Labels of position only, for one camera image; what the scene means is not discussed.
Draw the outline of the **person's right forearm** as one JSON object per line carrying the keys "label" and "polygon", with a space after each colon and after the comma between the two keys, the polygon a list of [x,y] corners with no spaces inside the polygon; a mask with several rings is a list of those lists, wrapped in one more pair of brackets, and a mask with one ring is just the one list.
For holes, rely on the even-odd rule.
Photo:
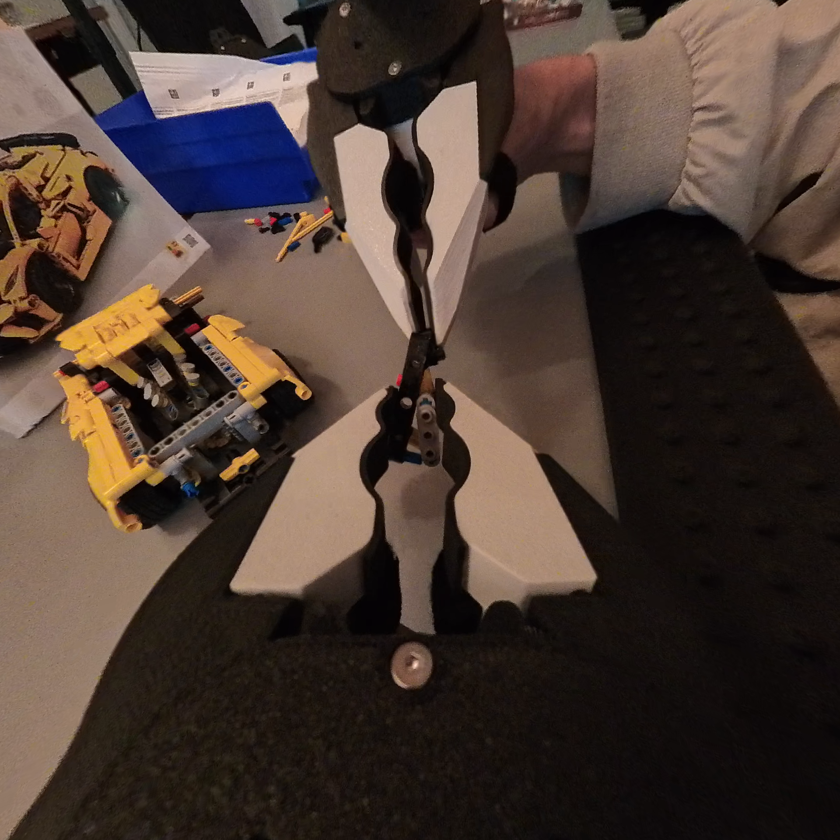
{"label": "person's right forearm", "polygon": [[762,256],[838,281],[839,2],[686,2],[595,63],[578,233],[658,209],[708,215]]}

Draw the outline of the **white instruction booklet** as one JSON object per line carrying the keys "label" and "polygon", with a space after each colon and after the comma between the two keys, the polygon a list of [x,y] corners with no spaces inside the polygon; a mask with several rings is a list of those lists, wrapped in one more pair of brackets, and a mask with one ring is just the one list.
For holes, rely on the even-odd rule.
{"label": "white instruction booklet", "polygon": [[58,336],[208,250],[86,113],[21,28],[1,34],[1,425],[63,398]]}

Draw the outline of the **white paper sheets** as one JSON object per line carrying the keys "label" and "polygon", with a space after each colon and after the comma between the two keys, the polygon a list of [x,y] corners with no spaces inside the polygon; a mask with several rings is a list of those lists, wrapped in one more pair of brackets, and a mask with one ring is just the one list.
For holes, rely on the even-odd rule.
{"label": "white paper sheets", "polygon": [[129,53],[157,119],[267,102],[294,140],[307,144],[308,86],[318,77],[314,50],[267,59],[241,56]]}

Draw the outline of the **grey desk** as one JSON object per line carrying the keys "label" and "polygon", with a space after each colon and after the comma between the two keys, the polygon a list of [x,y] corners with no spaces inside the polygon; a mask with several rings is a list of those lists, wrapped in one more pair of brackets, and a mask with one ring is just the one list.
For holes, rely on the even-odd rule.
{"label": "grey desk", "polygon": [[[204,287],[205,311],[248,325],[303,373],[315,405],[301,446],[400,371],[405,343],[348,245],[275,263],[279,236],[242,213],[195,216],[211,247],[177,284]],[[519,189],[504,225],[479,242],[441,375],[611,513],[616,499],[585,295],[554,175]],[[114,647],[150,589],[209,520],[185,505],[162,528],[124,535],[92,499],[87,458],[51,416],[2,434],[2,838],[67,750]]]}

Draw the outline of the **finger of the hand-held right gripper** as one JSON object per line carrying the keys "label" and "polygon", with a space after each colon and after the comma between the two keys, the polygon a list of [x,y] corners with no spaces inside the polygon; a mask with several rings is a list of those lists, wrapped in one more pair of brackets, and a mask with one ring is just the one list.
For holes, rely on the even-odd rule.
{"label": "finger of the hand-held right gripper", "polygon": [[442,90],[416,119],[414,134],[427,174],[426,302],[436,343],[442,346],[455,319],[487,209],[487,183],[480,177],[477,83]]}
{"label": "finger of the hand-held right gripper", "polygon": [[426,183],[414,125],[357,124],[339,133],[333,147],[344,225],[376,289],[406,336],[430,330],[429,242],[419,220]]}

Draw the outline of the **brown wooden model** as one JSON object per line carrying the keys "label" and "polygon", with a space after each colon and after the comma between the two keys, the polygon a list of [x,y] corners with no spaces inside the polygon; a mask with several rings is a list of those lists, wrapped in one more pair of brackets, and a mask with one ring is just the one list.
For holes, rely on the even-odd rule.
{"label": "brown wooden model", "polygon": [[583,10],[582,1],[503,1],[502,6],[510,32],[572,22]]}

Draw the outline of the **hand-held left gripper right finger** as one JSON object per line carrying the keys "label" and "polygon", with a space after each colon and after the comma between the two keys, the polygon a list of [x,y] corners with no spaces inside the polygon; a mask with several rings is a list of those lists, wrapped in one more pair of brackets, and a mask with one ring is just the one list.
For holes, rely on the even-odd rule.
{"label": "hand-held left gripper right finger", "polygon": [[530,444],[454,385],[436,381],[451,479],[432,576],[436,634],[471,634],[495,603],[591,592],[595,569]]}

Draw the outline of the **black beam with red pins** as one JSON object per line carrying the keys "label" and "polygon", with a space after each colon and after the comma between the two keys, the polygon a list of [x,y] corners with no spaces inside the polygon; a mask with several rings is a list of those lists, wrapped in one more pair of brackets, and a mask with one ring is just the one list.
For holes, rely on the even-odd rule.
{"label": "black beam with red pins", "polygon": [[422,393],[424,374],[444,358],[445,352],[438,346],[432,329],[412,333],[401,382],[395,389],[389,390],[381,410],[389,460],[403,462]]}

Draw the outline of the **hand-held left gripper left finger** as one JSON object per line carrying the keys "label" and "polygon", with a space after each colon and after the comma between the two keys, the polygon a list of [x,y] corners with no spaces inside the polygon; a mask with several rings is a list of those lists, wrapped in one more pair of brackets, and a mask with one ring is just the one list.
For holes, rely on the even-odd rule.
{"label": "hand-held left gripper left finger", "polygon": [[399,563],[385,535],[376,482],[389,466],[382,412],[394,387],[375,392],[293,456],[239,565],[237,595],[318,602],[357,634],[400,624]]}

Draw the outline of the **blue plastic bin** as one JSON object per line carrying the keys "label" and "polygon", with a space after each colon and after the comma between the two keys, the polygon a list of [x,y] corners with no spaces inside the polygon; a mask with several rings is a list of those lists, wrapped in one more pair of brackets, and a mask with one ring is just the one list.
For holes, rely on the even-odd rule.
{"label": "blue plastic bin", "polygon": [[180,214],[307,203],[319,189],[307,145],[267,102],[157,119],[141,89],[96,122]]}

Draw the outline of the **yellow toy brick car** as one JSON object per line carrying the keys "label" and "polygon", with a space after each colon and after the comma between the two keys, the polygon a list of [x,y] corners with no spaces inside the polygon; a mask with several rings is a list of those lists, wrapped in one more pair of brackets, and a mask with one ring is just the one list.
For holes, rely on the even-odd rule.
{"label": "yellow toy brick car", "polygon": [[208,516],[289,455],[288,424],[311,404],[299,371],[223,314],[202,287],[131,292],[58,337],[61,421],[87,452],[87,483],[112,525],[160,525],[184,501]]}

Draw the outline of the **cluster of small coloured pins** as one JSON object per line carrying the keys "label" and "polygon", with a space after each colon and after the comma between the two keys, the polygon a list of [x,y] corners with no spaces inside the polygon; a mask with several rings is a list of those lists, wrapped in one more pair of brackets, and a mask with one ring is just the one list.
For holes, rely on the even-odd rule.
{"label": "cluster of small coloured pins", "polygon": [[248,217],[244,220],[244,224],[256,228],[261,234],[279,235],[288,229],[293,229],[301,220],[306,222],[309,216],[310,214],[306,212],[269,212],[262,217]]}

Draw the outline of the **person's right hand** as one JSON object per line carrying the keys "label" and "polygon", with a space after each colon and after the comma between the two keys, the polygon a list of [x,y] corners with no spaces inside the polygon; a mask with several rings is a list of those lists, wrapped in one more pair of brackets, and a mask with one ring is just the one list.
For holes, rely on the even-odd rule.
{"label": "person's right hand", "polygon": [[514,70],[513,114],[502,151],[518,182],[592,172],[596,63],[589,54],[541,59]]}

